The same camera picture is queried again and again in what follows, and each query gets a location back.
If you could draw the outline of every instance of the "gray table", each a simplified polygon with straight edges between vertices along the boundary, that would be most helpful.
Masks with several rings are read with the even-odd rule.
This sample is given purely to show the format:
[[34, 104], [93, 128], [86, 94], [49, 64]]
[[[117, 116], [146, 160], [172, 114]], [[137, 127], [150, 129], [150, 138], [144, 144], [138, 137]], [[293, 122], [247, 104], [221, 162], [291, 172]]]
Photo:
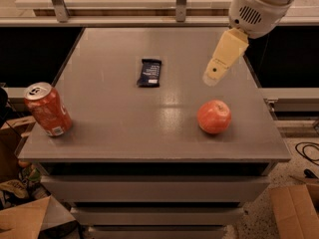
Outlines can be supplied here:
[[[74, 126], [50, 138], [36, 125], [19, 157], [81, 224], [108, 225], [96, 238], [220, 238], [290, 159], [243, 59], [216, 87], [202, 81], [224, 30], [86, 29], [57, 84]], [[162, 60], [159, 88], [137, 86], [142, 58]], [[196, 121], [212, 99], [232, 111], [219, 135]]]

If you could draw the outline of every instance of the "black panel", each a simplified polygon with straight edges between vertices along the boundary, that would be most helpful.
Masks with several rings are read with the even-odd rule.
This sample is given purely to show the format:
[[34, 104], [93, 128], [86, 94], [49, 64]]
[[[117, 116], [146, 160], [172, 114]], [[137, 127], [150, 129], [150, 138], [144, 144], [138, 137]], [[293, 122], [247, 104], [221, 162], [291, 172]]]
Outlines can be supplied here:
[[249, 43], [246, 56], [262, 88], [319, 87], [319, 27], [276, 27]]
[[0, 82], [20, 88], [52, 84], [81, 31], [80, 27], [0, 28]]
[[75, 202], [77, 207], [94, 208], [236, 208], [239, 202]]
[[41, 163], [51, 175], [259, 176], [267, 163]]
[[115, 225], [115, 226], [94, 226], [99, 229], [98, 231], [117, 231], [117, 232], [126, 232], [126, 231], [215, 231], [222, 229], [223, 226], [218, 225], [153, 225], [153, 226], [144, 226], [144, 225]]

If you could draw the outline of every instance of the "red apple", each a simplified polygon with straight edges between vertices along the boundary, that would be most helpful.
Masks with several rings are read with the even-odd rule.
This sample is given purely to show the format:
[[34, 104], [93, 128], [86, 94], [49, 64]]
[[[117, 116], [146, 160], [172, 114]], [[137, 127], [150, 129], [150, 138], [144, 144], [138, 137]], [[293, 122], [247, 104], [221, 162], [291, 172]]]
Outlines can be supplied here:
[[199, 108], [197, 120], [200, 128], [205, 132], [220, 133], [228, 129], [231, 121], [231, 112], [223, 101], [212, 100]]

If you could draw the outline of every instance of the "metal frame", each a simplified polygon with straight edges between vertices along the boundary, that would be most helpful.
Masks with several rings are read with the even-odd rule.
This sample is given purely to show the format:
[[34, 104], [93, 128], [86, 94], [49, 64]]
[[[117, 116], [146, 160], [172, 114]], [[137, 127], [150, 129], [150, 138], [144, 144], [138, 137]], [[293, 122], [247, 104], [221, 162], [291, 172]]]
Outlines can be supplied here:
[[68, 9], [64, 0], [51, 0], [54, 11], [56, 13], [57, 20], [59, 22], [67, 22], [69, 19]]
[[[54, 11], [59, 22], [67, 22], [70, 18], [67, 6], [64, 0], [51, 0]], [[186, 19], [187, 0], [176, 0], [175, 21], [184, 22]]]
[[184, 22], [186, 19], [186, 5], [187, 0], [176, 0], [176, 15], [177, 22]]

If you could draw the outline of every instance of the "tabletop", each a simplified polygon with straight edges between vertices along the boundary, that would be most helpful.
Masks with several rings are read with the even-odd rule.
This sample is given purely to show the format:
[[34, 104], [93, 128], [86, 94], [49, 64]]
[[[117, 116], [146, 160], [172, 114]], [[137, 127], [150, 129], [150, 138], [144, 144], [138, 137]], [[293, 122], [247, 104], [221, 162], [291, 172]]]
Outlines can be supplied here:
[[[243, 58], [215, 87], [202, 75], [225, 28], [87, 28], [58, 84], [74, 122], [59, 137], [36, 124], [19, 158], [33, 161], [287, 161], [290, 154]], [[142, 59], [162, 61], [139, 88]], [[231, 109], [227, 131], [197, 123], [205, 102]]]

